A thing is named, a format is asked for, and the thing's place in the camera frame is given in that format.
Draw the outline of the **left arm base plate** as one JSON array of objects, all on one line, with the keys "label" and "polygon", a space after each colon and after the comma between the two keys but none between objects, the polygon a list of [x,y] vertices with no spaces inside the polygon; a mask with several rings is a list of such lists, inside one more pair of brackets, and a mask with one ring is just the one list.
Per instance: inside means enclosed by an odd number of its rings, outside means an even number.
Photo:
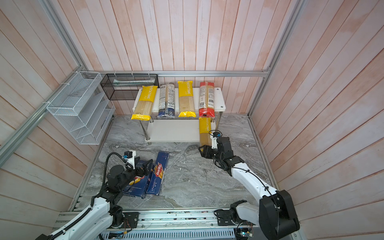
[{"label": "left arm base plate", "polygon": [[135,229],[138,225],[139,212],[127,212],[127,213],[118,213],[113,217],[112,228],[128,228]]}]

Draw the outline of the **dark blue spaghetti bag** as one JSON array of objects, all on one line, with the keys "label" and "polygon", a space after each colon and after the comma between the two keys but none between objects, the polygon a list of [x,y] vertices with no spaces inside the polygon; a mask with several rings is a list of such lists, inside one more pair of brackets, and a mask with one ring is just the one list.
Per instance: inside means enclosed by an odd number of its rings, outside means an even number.
[{"label": "dark blue spaghetti bag", "polygon": [[172,119],[175,117],[175,85],[168,83],[161,85],[159,98],[158,119]]}]

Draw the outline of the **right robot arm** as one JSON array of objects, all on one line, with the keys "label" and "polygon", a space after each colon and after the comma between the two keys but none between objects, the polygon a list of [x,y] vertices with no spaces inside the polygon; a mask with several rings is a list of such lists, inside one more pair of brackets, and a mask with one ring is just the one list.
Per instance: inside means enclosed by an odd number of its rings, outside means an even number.
[{"label": "right robot arm", "polygon": [[213,137],[211,145],[199,147],[199,152],[203,158],[212,159],[215,166],[239,181],[259,202],[255,206],[240,200],[231,204],[229,210],[215,210],[219,226],[253,224],[260,227],[268,240],[279,240],[300,229],[291,195],[268,185],[243,159],[234,155],[228,137]]}]

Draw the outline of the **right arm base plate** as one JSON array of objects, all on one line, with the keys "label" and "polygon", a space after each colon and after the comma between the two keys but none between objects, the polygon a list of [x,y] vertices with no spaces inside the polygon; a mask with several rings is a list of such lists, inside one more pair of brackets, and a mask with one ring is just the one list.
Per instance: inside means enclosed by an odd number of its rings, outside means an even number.
[{"label": "right arm base plate", "polygon": [[238,224],[251,224],[251,222],[241,220],[234,210],[218,209],[214,211],[219,226],[234,226]]}]

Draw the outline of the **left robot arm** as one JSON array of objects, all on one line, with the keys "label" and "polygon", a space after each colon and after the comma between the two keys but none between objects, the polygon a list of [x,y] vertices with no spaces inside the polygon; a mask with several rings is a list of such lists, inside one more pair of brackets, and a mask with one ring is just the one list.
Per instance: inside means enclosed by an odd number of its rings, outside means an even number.
[{"label": "left robot arm", "polygon": [[101,190],[91,198],[88,207],[50,235],[41,234],[38,240],[94,240],[109,228],[123,228],[125,235],[137,227],[139,213],[124,214],[118,203],[124,195],[123,190],[135,177],[151,173],[154,161],[140,163],[140,157],[136,156],[135,151],[127,151],[124,156],[110,153],[106,164],[112,155],[119,157],[124,164],[113,166],[109,171],[105,166]]}]

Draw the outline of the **yellow Pastatime spaghetti bag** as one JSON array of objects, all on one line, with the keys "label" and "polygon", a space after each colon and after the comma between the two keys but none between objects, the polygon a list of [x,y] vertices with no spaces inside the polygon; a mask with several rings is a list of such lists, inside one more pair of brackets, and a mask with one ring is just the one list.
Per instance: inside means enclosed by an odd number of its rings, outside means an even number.
[{"label": "yellow Pastatime spaghetti bag", "polygon": [[192,81],[178,81],[179,118],[195,118],[194,91]]},{"label": "yellow Pastatime spaghetti bag", "polygon": [[199,133],[201,146],[211,146],[212,139],[210,131],[212,130],[210,118],[199,118]]},{"label": "yellow Pastatime spaghetti bag", "polygon": [[155,101],[157,86],[143,86],[132,120],[149,121]]}]

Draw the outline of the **blue Barilla rigatoni box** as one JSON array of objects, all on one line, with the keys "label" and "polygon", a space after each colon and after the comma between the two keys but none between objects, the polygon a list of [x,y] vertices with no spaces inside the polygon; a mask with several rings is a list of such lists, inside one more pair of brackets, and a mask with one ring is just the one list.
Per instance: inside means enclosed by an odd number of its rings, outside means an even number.
[{"label": "blue Barilla rigatoni box", "polygon": [[123,190],[125,196],[144,199],[153,173],[153,164],[150,164],[149,174],[143,177],[136,176],[133,181]]}]

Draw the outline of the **blue Barilla spaghetti box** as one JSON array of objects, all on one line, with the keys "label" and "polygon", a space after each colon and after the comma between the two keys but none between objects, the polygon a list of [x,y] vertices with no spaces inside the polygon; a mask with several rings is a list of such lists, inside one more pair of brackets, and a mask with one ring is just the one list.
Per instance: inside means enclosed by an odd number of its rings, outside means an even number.
[{"label": "blue Barilla spaghetti box", "polygon": [[158,153],[155,165],[152,170],[151,179],[146,191],[147,194],[156,195],[156,196],[160,194],[169,157],[170,157],[169,152],[160,151]]}]

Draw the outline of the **red spaghetti bag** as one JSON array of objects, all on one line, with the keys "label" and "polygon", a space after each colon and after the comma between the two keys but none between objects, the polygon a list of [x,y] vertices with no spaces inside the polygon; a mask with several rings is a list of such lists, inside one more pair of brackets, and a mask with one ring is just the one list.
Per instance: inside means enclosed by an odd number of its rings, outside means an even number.
[{"label": "red spaghetti bag", "polygon": [[199,96],[199,117],[215,118],[214,83],[201,82]]}]

